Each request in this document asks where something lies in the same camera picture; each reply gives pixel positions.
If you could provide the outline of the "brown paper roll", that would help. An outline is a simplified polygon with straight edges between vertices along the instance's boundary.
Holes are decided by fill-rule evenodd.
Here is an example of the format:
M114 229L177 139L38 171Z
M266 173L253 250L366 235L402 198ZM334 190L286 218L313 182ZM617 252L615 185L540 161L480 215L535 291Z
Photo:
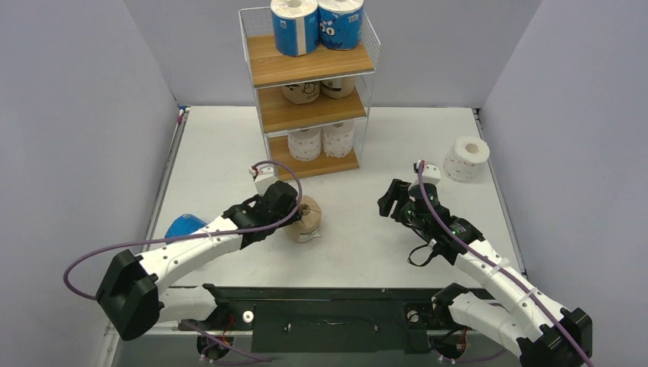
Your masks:
M333 99L342 99L350 96L355 89L356 77L344 76L320 81L320 91Z

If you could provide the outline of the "brown cartoon printed roll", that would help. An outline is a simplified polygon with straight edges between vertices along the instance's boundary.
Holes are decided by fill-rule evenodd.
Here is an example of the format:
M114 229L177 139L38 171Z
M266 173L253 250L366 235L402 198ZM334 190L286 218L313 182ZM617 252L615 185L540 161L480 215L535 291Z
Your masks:
M294 83L282 86L283 96L296 105L315 101L320 94L320 82Z

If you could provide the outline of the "white wire wooden shelf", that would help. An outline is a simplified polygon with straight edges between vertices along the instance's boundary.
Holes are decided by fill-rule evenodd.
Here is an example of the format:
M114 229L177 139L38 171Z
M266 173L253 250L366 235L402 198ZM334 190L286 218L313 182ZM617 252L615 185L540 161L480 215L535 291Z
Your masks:
M277 50L270 7L238 17L267 156L298 177L359 168L381 50L369 17L357 47L298 57Z

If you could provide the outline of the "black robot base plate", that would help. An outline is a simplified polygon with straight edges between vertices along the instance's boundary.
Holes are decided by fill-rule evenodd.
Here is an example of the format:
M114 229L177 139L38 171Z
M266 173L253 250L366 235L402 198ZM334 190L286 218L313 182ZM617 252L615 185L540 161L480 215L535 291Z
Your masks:
M433 312L435 288L216 287L217 308L182 331L251 337L251 350L279 352L428 353L465 351L465 328Z

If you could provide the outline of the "blue roll edge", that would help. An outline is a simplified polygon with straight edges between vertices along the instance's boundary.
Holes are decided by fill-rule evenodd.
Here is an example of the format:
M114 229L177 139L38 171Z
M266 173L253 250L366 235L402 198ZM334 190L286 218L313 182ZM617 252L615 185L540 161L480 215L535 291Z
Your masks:
M177 217L167 229L164 238L169 239L177 236L191 235L195 231L205 227L207 222L193 214L183 214Z

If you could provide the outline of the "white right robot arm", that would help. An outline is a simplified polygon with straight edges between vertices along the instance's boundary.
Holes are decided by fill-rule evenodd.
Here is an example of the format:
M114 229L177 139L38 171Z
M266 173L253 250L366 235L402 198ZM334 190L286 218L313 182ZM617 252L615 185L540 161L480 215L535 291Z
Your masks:
M394 179L377 201L379 214L411 229L431 249L420 266L444 258L477 281L494 302L460 284L436 293L432 319L450 329L472 329L515 355L522 366L590 366L593 323L533 286L466 219L441 205L436 187Z

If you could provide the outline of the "blue white roll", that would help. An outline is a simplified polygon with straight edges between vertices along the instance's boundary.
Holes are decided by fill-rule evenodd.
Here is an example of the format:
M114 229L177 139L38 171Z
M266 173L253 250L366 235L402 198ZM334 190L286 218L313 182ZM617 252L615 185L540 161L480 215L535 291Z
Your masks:
M319 39L332 50L351 50L361 42L363 0L318 1Z
M319 46L319 13L315 0L272 0L271 17L277 50L289 57L314 52Z

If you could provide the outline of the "white dotted roll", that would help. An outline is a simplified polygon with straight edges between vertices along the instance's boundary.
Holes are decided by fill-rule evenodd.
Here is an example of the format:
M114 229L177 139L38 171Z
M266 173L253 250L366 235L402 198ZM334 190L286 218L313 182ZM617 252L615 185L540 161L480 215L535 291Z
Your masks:
M355 123L338 122L322 127L322 151L328 158L347 156L354 145Z
M308 128L287 135L290 155L298 161L313 161L322 152L322 129Z

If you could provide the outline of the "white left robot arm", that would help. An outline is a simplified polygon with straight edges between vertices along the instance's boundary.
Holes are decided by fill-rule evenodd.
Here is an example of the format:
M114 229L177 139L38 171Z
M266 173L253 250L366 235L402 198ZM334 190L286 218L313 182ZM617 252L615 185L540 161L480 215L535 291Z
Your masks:
M227 321L226 305L203 286L174 288L173 283L295 222L299 201L294 187L277 181L264 194L231 206L188 239L138 255L129 250L119 252L96 292L99 306L124 341L169 320L197 320L218 329Z

